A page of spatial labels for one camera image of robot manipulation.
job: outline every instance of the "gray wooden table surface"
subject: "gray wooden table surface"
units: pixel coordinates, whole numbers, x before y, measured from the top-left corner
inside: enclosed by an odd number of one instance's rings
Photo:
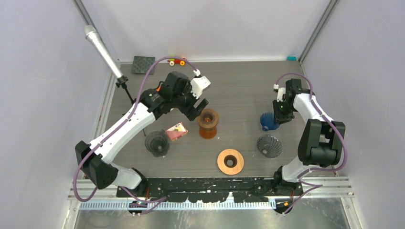
[[[183,122],[189,130],[186,136],[171,142],[164,158],[154,157],[145,148],[145,136],[140,132],[121,150],[114,163],[134,167],[147,177],[225,177],[216,160],[222,150],[233,148],[243,155],[245,161],[244,168],[235,177],[262,177],[272,176],[280,166],[297,156],[298,143],[305,126],[300,115],[296,113],[293,121],[268,132],[262,131],[259,118],[262,113],[273,111],[272,101],[276,98],[273,84],[276,79],[288,72],[301,73],[298,62],[204,62],[195,65],[212,83],[202,98],[208,100],[207,108],[216,110],[220,116],[216,137],[210,140],[201,138],[196,121],[188,121],[176,109],[145,129],[148,134]],[[131,74],[130,64],[122,65],[121,69],[129,78],[127,85],[135,97],[144,75]],[[193,77],[189,66],[171,67],[168,63],[160,63],[154,75],[149,76],[144,90],[157,87],[158,82],[164,81],[171,71]],[[280,86],[284,86],[287,79],[282,80]],[[130,107],[125,91],[117,88],[107,128]],[[265,134],[271,134],[281,141],[283,150],[278,157],[267,158],[258,152],[257,139]],[[312,175],[332,176],[332,173],[314,172]]]

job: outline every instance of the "toy car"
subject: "toy car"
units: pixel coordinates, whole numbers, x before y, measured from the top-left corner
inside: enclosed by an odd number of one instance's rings
[[[186,64],[186,61],[180,60],[180,59],[169,59],[167,62],[169,62],[170,66],[174,66],[175,63],[180,64],[181,66],[184,66]]]

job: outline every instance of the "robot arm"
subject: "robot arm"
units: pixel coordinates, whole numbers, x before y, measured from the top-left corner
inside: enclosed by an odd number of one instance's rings
[[[112,163],[118,152],[143,128],[153,123],[163,114],[178,108],[192,121],[207,106],[203,99],[195,108],[194,104],[209,88],[211,82],[199,75],[191,81],[179,72],[171,72],[166,80],[156,89],[145,90],[139,100],[136,111],[132,116],[134,106],[111,128],[89,144],[81,141],[76,147],[77,162],[95,149],[94,153],[84,163],[82,170],[98,189],[109,185],[117,185],[135,189],[141,182],[143,175],[136,169],[124,168]]]
[[[302,88],[300,79],[290,79],[286,82],[285,88],[278,88],[278,85],[275,85],[274,89],[277,92],[277,99],[273,101],[275,123],[283,124],[291,121],[295,118],[293,112],[299,112],[306,122],[298,145],[298,156],[289,164],[280,167],[274,174],[274,188],[291,191],[291,188],[295,189],[298,186],[298,177],[306,175],[301,174],[303,171],[313,167],[337,165],[341,158],[342,144],[337,134],[311,103],[313,100],[325,115],[315,95],[313,94],[310,99],[310,90]],[[327,115],[325,117],[344,136],[345,125]],[[327,140],[326,142],[320,140],[322,136]]]

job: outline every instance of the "silver microphone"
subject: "silver microphone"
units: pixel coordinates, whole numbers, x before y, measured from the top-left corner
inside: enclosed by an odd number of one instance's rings
[[[125,83],[128,79],[122,74],[121,70],[115,64],[113,58],[111,57],[110,53],[108,52],[106,46],[104,45],[103,41],[100,38],[100,34],[96,31],[96,29],[91,25],[85,26],[85,34],[86,39],[94,45],[97,49],[98,53],[101,55],[103,60],[107,63],[110,67],[111,71],[117,78],[117,86],[119,87],[121,84]]]

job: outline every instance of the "dark blue spiral vase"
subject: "dark blue spiral vase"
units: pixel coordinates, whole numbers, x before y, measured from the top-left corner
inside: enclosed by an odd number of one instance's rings
[[[264,131],[275,130],[280,124],[274,124],[274,114],[271,112],[266,112],[260,116],[260,124]]]

